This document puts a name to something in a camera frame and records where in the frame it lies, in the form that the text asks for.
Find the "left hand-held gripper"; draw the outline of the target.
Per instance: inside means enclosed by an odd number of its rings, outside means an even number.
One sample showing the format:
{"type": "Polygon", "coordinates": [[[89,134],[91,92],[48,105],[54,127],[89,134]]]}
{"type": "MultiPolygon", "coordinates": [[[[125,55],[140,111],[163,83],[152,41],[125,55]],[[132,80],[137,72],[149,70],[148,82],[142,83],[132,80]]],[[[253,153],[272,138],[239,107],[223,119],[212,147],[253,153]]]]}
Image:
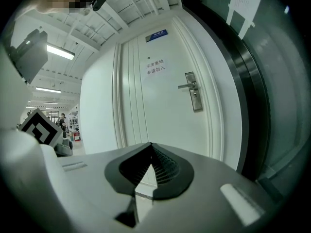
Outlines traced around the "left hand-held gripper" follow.
{"type": "Polygon", "coordinates": [[[40,144],[56,147],[63,143],[63,131],[47,118],[40,109],[35,109],[19,126],[19,131],[33,136],[40,144]]]}

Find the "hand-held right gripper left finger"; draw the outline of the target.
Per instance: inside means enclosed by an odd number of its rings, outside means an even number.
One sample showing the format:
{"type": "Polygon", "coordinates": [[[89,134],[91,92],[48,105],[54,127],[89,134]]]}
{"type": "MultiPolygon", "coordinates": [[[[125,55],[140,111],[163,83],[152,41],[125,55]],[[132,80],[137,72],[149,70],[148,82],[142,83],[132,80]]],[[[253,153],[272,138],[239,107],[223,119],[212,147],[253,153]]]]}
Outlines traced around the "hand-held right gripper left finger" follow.
{"type": "Polygon", "coordinates": [[[152,214],[138,222],[135,188],[149,167],[151,143],[57,159],[72,233],[150,233],[152,214]]]}

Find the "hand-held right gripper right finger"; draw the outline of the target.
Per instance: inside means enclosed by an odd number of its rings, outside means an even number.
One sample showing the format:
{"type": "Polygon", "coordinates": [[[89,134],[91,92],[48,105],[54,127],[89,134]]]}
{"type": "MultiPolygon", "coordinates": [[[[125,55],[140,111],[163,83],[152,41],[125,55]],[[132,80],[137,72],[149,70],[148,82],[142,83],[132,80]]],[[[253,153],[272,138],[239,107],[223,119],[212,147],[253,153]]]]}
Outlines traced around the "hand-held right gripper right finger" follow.
{"type": "Polygon", "coordinates": [[[187,160],[194,178],[177,198],[155,201],[140,223],[140,232],[261,232],[279,209],[259,184],[225,163],[163,144],[160,147],[187,160]]]}

